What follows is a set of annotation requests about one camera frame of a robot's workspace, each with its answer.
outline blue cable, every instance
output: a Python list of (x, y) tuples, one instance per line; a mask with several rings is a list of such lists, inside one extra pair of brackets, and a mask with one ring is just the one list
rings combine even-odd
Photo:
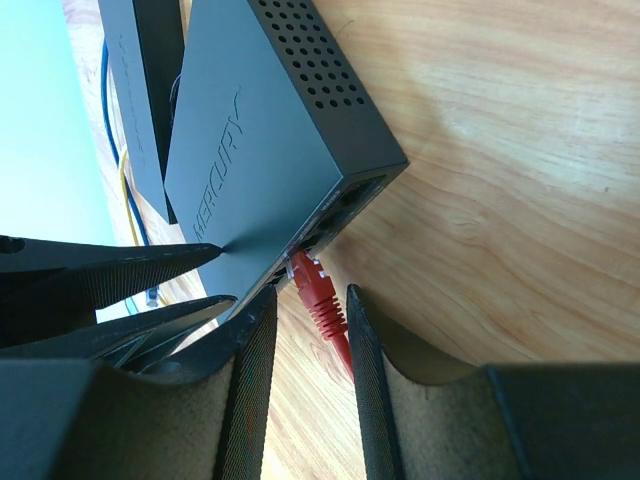
[[(109, 105), (107, 102), (107, 75), (109, 71), (109, 50), (107, 49), (107, 42), (104, 41), (102, 43), (102, 68), (100, 74), (100, 97), (102, 100), (102, 117), (104, 118), (104, 128), (107, 131), (107, 138), (109, 139), (109, 146), (111, 147), (111, 153), (113, 154), (113, 158), (116, 161), (116, 166), (120, 164), (120, 154), (118, 153), (118, 148), (116, 147), (116, 141), (113, 138), (113, 131), (111, 130), (111, 121), (109, 120)], [(140, 210), (138, 210), (138, 205), (136, 204), (135, 198), (131, 193), (131, 189), (129, 188), (129, 182), (127, 184), (127, 200), (131, 203), (131, 211), (133, 212), (133, 217), (136, 219), (136, 223), (138, 224), (138, 229), (140, 230), (140, 236), (142, 237), (142, 243), (144, 245), (149, 245), (149, 236), (147, 235), (147, 229), (144, 227), (144, 222), (142, 221), (142, 216), (140, 215)]]
[[(111, 121), (109, 120), (109, 104), (107, 101), (107, 75), (109, 73), (109, 50), (107, 49), (106, 40), (102, 42), (102, 65), (100, 70), (100, 99), (102, 101), (102, 117), (104, 119), (104, 128), (107, 131), (107, 138), (109, 139), (109, 146), (111, 147), (111, 153), (113, 154), (113, 159), (116, 162), (116, 166), (120, 165), (120, 154), (118, 153), (118, 148), (116, 147), (116, 141), (113, 138), (113, 131), (111, 130)], [(144, 245), (150, 245), (149, 236), (147, 235), (147, 229), (144, 226), (144, 222), (142, 221), (142, 216), (140, 215), (140, 210), (138, 210), (138, 205), (136, 204), (136, 200), (131, 193), (131, 188), (129, 188), (129, 182), (125, 180), (127, 186), (127, 198), (125, 201), (128, 201), (131, 204), (131, 211), (133, 212), (133, 216), (136, 219), (136, 223), (138, 224), (138, 229), (140, 230), (140, 236), (142, 237), (142, 243)], [(157, 306), (157, 298), (158, 298), (158, 287), (151, 287), (147, 290), (147, 305), (149, 306)], [(133, 307), (126, 302), (127, 310), (130, 315), (135, 315), (138, 313), (138, 308), (135, 305), (135, 302), (131, 300), (131, 304)]]

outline wood grain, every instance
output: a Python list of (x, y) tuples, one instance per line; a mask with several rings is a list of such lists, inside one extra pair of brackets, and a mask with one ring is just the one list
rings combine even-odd
[[(65, 3), (120, 225), (97, 8)], [(475, 363), (640, 358), (640, 4), (316, 5), (411, 161), (321, 255), (339, 291)], [(362, 477), (353, 391), (290, 289), (280, 310), (264, 474)]]

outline light blue panel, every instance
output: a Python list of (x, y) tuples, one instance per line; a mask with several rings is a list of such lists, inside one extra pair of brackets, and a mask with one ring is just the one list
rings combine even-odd
[(0, 66), (0, 234), (114, 245), (60, 0), (0, 0)]

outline brand logo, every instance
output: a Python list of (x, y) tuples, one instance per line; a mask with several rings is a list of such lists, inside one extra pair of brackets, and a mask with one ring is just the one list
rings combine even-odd
[(200, 201), (196, 219), (193, 223), (193, 231), (196, 234), (198, 242), (202, 242), (204, 238), (220, 191), (229, 175), (231, 165), (237, 160), (237, 142), (239, 138), (244, 135), (242, 127), (240, 126), (240, 115), (238, 114), (239, 94), (240, 89), (238, 89), (233, 97), (233, 112), (227, 117), (227, 121), (222, 130), (217, 152), (214, 155), (213, 164), (209, 170), (208, 182), (204, 188), (202, 200)]

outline red cable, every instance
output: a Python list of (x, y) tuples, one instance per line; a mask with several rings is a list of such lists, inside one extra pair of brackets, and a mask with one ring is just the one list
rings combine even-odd
[(351, 349), (345, 336), (347, 323), (340, 309), (331, 278), (325, 274), (318, 260), (311, 260), (304, 252), (298, 252), (293, 256), (291, 266), (300, 300), (311, 313), (322, 338), (333, 343), (340, 360), (353, 380)]

